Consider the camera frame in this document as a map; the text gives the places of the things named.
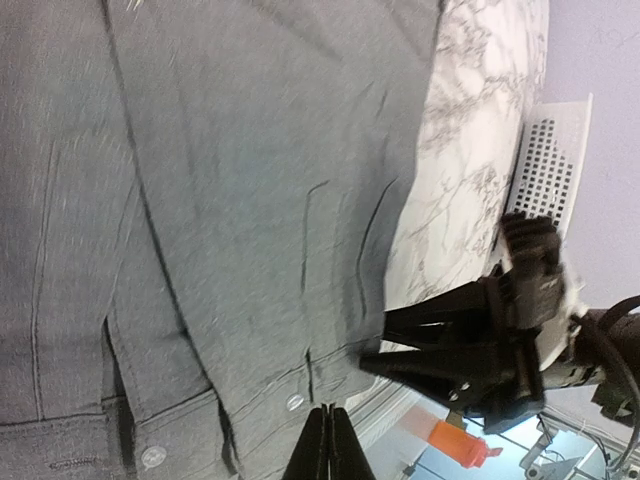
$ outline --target perforated basket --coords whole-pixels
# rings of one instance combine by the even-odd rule
[[[536,105],[525,121],[507,211],[549,216],[564,237],[584,164],[593,95]]]

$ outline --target gray fabric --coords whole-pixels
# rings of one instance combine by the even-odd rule
[[[7,478],[276,479],[370,385],[438,4],[0,5]]]

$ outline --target orange object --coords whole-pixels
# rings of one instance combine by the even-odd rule
[[[481,467],[489,457],[497,457],[501,448],[489,448],[484,440],[442,420],[429,435],[428,442],[464,468]]]

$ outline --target laundry basket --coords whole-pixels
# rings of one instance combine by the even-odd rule
[[[593,95],[536,105],[525,121],[508,212],[549,216],[564,238],[584,164]]]

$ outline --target marble pattern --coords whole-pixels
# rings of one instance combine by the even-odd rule
[[[548,0],[448,0],[418,138],[417,175],[393,243],[387,309],[485,270],[521,119],[544,79]],[[401,349],[385,343],[383,351]],[[370,398],[386,380],[347,401]]]

